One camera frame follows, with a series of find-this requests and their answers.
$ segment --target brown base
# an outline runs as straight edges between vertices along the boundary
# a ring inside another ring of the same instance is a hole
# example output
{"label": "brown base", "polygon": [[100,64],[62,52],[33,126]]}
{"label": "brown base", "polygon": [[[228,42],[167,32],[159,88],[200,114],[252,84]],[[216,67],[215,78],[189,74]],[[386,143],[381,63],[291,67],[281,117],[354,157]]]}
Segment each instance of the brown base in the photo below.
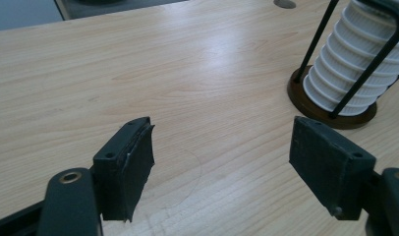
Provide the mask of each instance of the brown base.
{"label": "brown base", "polygon": [[315,105],[305,94],[303,87],[304,77],[307,75],[311,66],[307,66],[304,74],[300,78],[299,83],[295,83],[294,80],[297,77],[298,70],[296,70],[289,80],[288,83],[288,95],[292,103],[300,110],[304,115],[309,118],[320,121],[331,128],[339,130],[350,130],[360,128],[366,125],[376,114],[377,106],[376,103],[372,104],[365,112],[356,116],[337,116],[337,118],[330,118],[330,112],[325,111]]}

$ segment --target wood grain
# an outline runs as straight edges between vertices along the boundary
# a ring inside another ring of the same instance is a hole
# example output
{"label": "wood grain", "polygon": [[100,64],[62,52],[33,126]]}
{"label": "wood grain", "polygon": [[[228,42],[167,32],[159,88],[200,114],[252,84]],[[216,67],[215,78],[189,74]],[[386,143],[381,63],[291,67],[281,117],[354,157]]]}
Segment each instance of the wood grain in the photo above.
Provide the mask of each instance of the wood grain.
{"label": "wood grain", "polygon": [[[105,235],[365,235],[365,214],[330,217],[288,163],[286,84],[327,4],[191,0],[0,31],[0,218],[150,116],[156,165],[134,222]],[[381,172],[399,167],[399,82],[378,109],[341,133]]]}

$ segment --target black metal rod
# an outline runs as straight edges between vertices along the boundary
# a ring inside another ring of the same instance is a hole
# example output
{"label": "black metal rod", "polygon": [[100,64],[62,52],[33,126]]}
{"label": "black metal rod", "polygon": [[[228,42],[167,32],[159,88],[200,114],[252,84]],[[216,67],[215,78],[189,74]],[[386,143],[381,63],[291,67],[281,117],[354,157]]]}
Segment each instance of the black metal rod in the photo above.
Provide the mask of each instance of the black metal rod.
{"label": "black metal rod", "polygon": [[315,47],[319,42],[319,39],[324,32],[325,26],[327,25],[332,12],[334,11],[335,7],[337,6],[339,0],[331,0],[327,9],[325,10],[324,16],[322,17],[321,23],[319,23],[318,29],[316,30],[315,36],[313,37],[313,41],[308,48],[307,54],[304,57],[304,61],[301,64],[300,70],[298,71],[297,76],[294,79],[294,83],[298,84],[301,81],[301,76],[304,74],[305,68],[308,65],[308,62],[311,59],[311,56],[314,53]]}
{"label": "black metal rod", "polygon": [[350,99],[356,94],[356,92],[362,87],[365,81],[371,76],[374,70],[380,65],[384,58],[389,54],[389,52],[395,47],[399,42],[399,9],[393,5],[386,3],[386,1],[379,0],[359,0],[360,2],[375,8],[378,11],[384,12],[391,16],[396,23],[396,30],[389,40],[384,44],[383,48],[377,53],[374,59],[370,62],[368,67],[362,72],[359,78],[355,81],[353,86],[344,95],[338,105],[329,114],[330,118],[334,119],[338,116],[340,111],[347,105]]}

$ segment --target white ribbed cylinder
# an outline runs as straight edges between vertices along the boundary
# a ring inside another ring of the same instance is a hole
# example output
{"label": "white ribbed cylinder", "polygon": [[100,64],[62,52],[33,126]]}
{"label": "white ribbed cylinder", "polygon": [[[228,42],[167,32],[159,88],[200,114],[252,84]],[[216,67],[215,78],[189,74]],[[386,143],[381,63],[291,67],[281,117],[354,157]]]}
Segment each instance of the white ribbed cylinder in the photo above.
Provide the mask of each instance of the white ribbed cylinder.
{"label": "white ribbed cylinder", "polygon": [[[352,0],[304,78],[304,91],[310,100],[333,111],[394,32],[393,19]],[[399,43],[339,115],[355,116],[366,111],[398,75]]]}

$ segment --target wooden table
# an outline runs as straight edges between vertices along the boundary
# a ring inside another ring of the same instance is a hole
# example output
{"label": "wooden table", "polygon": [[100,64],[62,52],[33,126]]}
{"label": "wooden table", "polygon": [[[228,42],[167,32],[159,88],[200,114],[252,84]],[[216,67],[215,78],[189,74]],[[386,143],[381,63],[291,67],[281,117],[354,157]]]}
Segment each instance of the wooden table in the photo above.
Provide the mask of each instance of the wooden table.
{"label": "wooden table", "polygon": [[[286,84],[327,4],[191,0],[0,31],[0,218],[150,116],[156,165],[134,222],[105,235],[365,235],[365,213],[330,217],[288,163],[300,112]],[[341,134],[379,173],[399,167],[399,82]]]}

